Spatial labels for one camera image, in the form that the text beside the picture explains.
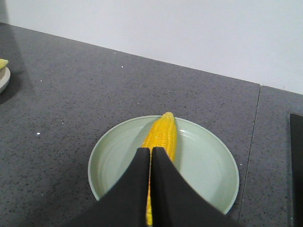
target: gray countertop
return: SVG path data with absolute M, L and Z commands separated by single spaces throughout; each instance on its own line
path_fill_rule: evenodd
M 87 165 L 113 126 L 172 111 L 218 136 L 240 173 L 228 215 L 292 225 L 289 113 L 303 96 L 0 24 L 0 226 L 59 226 L 95 199 Z

